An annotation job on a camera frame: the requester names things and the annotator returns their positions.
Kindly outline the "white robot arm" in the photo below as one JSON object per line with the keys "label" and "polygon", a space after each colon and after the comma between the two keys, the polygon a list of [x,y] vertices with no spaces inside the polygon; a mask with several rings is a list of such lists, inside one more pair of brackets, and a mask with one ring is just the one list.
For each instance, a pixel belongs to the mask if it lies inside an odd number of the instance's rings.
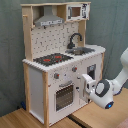
{"label": "white robot arm", "polygon": [[89,75],[81,76],[80,98],[84,101],[92,100],[103,109],[109,109],[114,104],[113,96],[121,92],[124,83],[128,80],[128,48],[121,55],[122,70],[113,80],[102,79],[99,82]]}

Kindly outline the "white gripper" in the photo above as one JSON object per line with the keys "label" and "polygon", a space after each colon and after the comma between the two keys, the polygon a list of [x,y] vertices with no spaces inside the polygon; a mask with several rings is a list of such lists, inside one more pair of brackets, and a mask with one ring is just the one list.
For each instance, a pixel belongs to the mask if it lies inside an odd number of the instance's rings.
{"label": "white gripper", "polygon": [[91,91],[95,88],[96,81],[88,74],[83,74],[81,77],[80,96],[82,100],[87,100]]}

